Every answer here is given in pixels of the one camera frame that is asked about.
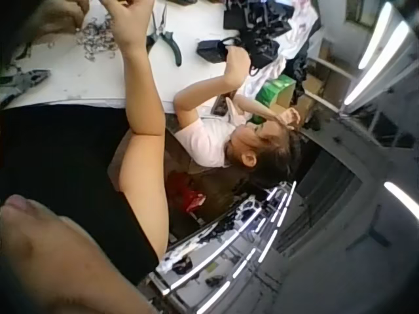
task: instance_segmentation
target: fluorescent light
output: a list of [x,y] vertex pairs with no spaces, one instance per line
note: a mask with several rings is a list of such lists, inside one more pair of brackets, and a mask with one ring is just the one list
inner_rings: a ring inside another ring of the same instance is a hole
[[416,219],[419,219],[419,205],[409,195],[391,182],[384,183],[384,186],[412,212]]
[[231,282],[227,281],[197,312],[196,314],[203,314],[215,301],[219,299],[220,296],[227,290]]
[[276,219],[276,216],[278,216],[278,210],[275,211],[274,216],[272,216],[271,222],[274,222]]
[[287,203],[285,204],[285,207],[288,207],[289,202],[291,201],[291,198],[293,197],[293,193],[294,193],[296,185],[297,185],[297,182],[294,181],[293,186],[291,187],[291,191],[290,191],[289,196],[288,196]]
[[255,254],[255,252],[256,252],[256,249],[255,248],[252,248],[252,250],[250,251],[249,255],[246,257],[246,260],[249,261],[250,258],[253,256],[253,254]]
[[259,209],[256,209],[256,212],[254,212],[254,214],[253,215],[251,215],[250,216],[250,218],[243,224],[243,226],[238,230],[239,231],[239,233],[240,232],[243,232],[246,228],[247,228],[247,226],[249,226],[250,225],[250,223],[252,222],[252,221],[254,221],[255,220],[255,218],[257,217],[257,215],[259,215],[259,213],[261,212],[261,210],[262,210],[262,208],[259,208]]
[[273,191],[268,195],[266,200],[270,201],[270,199],[274,197],[276,191],[278,191],[278,188],[273,189]]
[[278,231],[275,230],[274,233],[270,236],[270,239],[268,241],[268,244],[266,244],[266,246],[263,249],[263,252],[262,252],[261,256],[258,259],[258,262],[259,263],[263,262],[264,257],[266,256],[266,254],[268,254],[269,248],[273,244],[273,242],[274,242],[275,237],[276,237],[277,234],[278,234]]
[[396,27],[388,43],[383,51],[374,62],[373,66],[368,70],[367,74],[361,79],[358,85],[352,90],[350,95],[345,99],[345,105],[351,104],[361,93],[368,87],[368,85],[380,74],[381,70],[393,58],[395,53],[399,50],[403,41],[405,41],[407,34],[409,34],[409,26],[405,21],[400,22]]
[[274,221],[275,221],[275,219],[276,219],[276,217],[278,216],[278,213],[280,212],[280,209],[282,208],[282,205],[283,205],[283,203],[284,203],[284,201],[285,201],[285,199],[286,199],[286,198],[287,198],[287,193],[285,193],[285,194],[283,195],[280,205],[278,206],[278,208],[276,209],[276,211],[275,211],[275,213],[274,213],[274,216],[273,216],[273,217],[272,217],[272,219],[270,220],[271,222],[274,222]]
[[265,223],[266,218],[262,219],[261,222],[259,223],[259,225],[257,226],[255,233],[257,234],[259,231],[261,231],[263,224]]
[[253,215],[250,216],[250,218],[243,224],[243,226],[238,230],[238,232],[235,232],[230,239],[225,241],[223,245],[221,245],[217,250],[214,251],[211,255],[209,255],[201,264],[199,264],[197,267],[195,267],[193,270],[188,272],[185,276],[180,278],[178,281],[176,281],[174,284],[170,286],[170,290],[176,289],[178,286],[182,285],[185,281],[187,281],[189,278],[193,277],[195,274],[197,274],[199,271],[201,271],[208,263],[210,263],[215,257],[217,257],[218,254],[223,252],[226,247],[228,247],[242,232],[249,226],[249,224],[256,218],[256,216],[261,212],[261,208],[257,209],[256,212],[254,212]]
[[281,217],[278,221],[278,224],[276,225],[277,228],[279,228],[282,225],[283,219],[285,218],[285,214],[287,213],[288,207],[286,207],[282,213],[281,213]]
[[386,2],[386,4],[383,6],[380,12],[380,16],[378,17],[377,24],[375,25],[373,36],[371,37],[368,48],[366,49],[364,56],[358,65],[358,69],[364,69],[373,57],[373,54],[381,41],[384,31],[387,28],[388,21],[390,20],[390,16],[392,14],[392,8],[393,6],[390,2]]
[[244,260],[240,266],[238,266],[237,270],[233,273],[233,279],[237,278],[237,276],[239,276],[239,274],[242,272],[244,266],[246,266],[247,264],[247,260]]

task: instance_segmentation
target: child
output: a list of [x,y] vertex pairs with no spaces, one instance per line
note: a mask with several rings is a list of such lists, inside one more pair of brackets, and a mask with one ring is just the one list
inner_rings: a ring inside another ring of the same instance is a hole
[[[204,167],[236,165],[249,173],[263,188],[276,186],[290,178],[299,158],[299,140],[290,124],[298,124],[295,109],[276,114],[257,101],[236,95],[226,98],[229,121],[203,118],[196,108],[205,101],[237,90],[249,73],[248,53],[228,47],[225,74],[197,82],[180,91],[174,100],[181,130],[175,134],[192,159]],[[257,114],[267,121],[246,124],[244,113]]]

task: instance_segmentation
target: hand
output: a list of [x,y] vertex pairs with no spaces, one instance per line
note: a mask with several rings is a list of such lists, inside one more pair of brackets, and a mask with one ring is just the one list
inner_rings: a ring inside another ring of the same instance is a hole
[[288,108],[282,114],[277,115],[276,120],[279,123],[286,125],[290,130],[295,130],[295,127],[291,124],[298,126],[300,124],[301,117],[297,110],[294,108]]
[[25,24],[28,41],[49,33],[75,33],[89,11],[89,0],[44,0]]
[[113,19],[112,32],[122,54],[145,51],[147,28],[154,0],[129,0],[127,7],[118,0],[100,0]]
[[249,74],[250,57],[247,51],[241,47],[228,46],[227,51],[224,77],[227,84],[236,90],[243,85]]
[[6,200],[0,214],[1,254],[42,313],[80,313],[87,305],[89,313],[151,313],[96,242],[69,218],[17,195]]

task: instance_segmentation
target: metal parts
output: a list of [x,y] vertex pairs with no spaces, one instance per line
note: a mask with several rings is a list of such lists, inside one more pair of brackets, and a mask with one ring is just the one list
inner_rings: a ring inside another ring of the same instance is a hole
[[95,19],[89,22],[77,33],[77,44],[83,45],[84,57],[89,61],[95,61],[95,55],[100,52],[110,52],[110,58],[114,58],[118,45],[111,30],[111,16],[107,15],[102,24],[97,24]]
[[0,77],[0,109],[4,109],[12,100],[22,95],[30,88],[38,85],[51,75],[49,70],[32,70]]
[[173,33],[170,31],[166,31],[166,20],[167,20],[167,4],[164,6],[163,14],[162,14],[162,21],[157,28],[156,26],[156,18],[155,13],[153,12],[153,26],[154,31],[147,36],[147,52],[149,53],[154,44],[157,42],[159,37],[162,37],[163,40],[170,46],[170,48],[173,50],[173,53],[175,55],[175,62],[178,67],[182,65],[182,54],[181,50],[179,49],[179,46],[173,39]]

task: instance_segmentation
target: white fabric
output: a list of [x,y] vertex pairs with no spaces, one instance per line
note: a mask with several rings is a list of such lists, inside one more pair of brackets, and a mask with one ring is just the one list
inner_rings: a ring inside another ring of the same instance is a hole
[[267,80],[277,79],[285,69],[286,64],[287,60],[284,57],[279,56],[271,64],[260,69],[254,77],[248,76],[242,87],[238,89],[237,94],[246,96],[250,99],[255,99],[263,84]]
[[175,138],[189,156],[203,167],[226,167],[225,144],[237,126],[246,123],[246,116],[239,115],[231,101],[228,104],[228,120],[224,118],[199,118],[178,131]]
[[294,15],[288,20],[292,30],[275,39],[280,44],[278,53],[289,60],[295,58],[319,18],[310,0],[293,0],[293,6]]

